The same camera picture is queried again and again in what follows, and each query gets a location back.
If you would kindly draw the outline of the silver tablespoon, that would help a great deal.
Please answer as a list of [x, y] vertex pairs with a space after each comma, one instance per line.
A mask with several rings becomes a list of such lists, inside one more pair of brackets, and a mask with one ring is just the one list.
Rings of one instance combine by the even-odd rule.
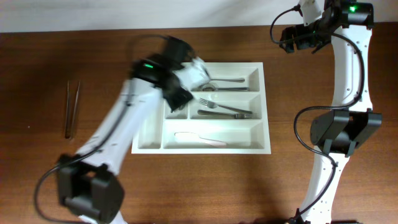
[[233, 82], [233, 83], [244, 83], [245, 78], [232, 78], [232, 79], [227, 79], [227, 78], [212, 78], [208, 81], [210, 82]]
[[206, 84], [200, 87], [201, 91], [249, 91], [248, 87], [232, 87], [232, 88], [220, 88], [214, 85]]

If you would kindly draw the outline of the silver fork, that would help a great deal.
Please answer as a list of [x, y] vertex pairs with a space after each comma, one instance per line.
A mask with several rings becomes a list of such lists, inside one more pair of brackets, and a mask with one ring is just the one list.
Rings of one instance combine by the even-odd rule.
[[221, 112], [213, 112], [206, 110], [198, 110], [197, 113], [199, 115], [207, 115], [207, 116], [227, 116], [233, 119], [251, 119], [253, 115], [251, 114], [241, 114], [241, 113], [221, 113]]
[[252, 114], [252, 111], [242, 110], [242, 109], [233, 108], [233, 107], [230, 107], [230, 106], [221, 105], [221, 104], [215, 103], [213, 101], [206, 100], [204, 98], [199, 98], [199, 103], [201, 103], [203, 106], [206, 106], [207, 108], [211, 108], [211, 109], [224, 108], [224, 109], [227, 109], [227, 110], [230, 110], [230, 111], [234, 111], [234, 112], [237, 112], [237, 113]]

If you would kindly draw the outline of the pink white spoon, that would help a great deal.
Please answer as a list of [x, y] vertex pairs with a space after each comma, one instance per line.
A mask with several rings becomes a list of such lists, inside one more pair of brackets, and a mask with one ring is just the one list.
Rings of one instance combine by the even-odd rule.
[[226, 148], [227, 144], [223, 141], [218, 141], [218, 140], [214, 140], [214, 139], [206, 139], [206, 138], [202, 138], [200, 137], [199, 134], [197, 133], [191, 133], [191, 132], [177, 132], [174, 133], [174, 136], [179, 139], [179, 140], [183, 140], [183, 141], [196, 141], [196, 142], [202, 142], [214, 147], [218, 147], [218, 148]]

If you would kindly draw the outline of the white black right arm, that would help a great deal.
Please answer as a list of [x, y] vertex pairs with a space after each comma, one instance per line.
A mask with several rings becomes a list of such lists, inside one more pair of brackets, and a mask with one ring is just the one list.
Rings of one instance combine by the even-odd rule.
[[333, 200], [343, 169], [354, 151], [381, 126], [368, 88], [368, 52], [374, 28], [374, 7], [368, 2], [299, 1], [302, 24], [283, 30], [277, 44], [287, 53], [332, 45], [335, 61], [333, 101], [298, 112], [325, 110], [310, 127], [314, 163], [307, 194], [288, 223], [331, 223]]

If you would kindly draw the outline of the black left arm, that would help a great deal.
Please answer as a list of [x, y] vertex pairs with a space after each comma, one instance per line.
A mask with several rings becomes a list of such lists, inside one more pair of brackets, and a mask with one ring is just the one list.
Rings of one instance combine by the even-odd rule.
[[191, 89], [208, 81], [202, 59], [185, 41], [165, 36], [164, 49], [132, 64], [119, 98], [97, 131], [53, 168], [59, 204], [79, 223], [124, 223], [125, 191], [117, 176], [134, 135], [162, 101], [175, 111], [193, 100]]

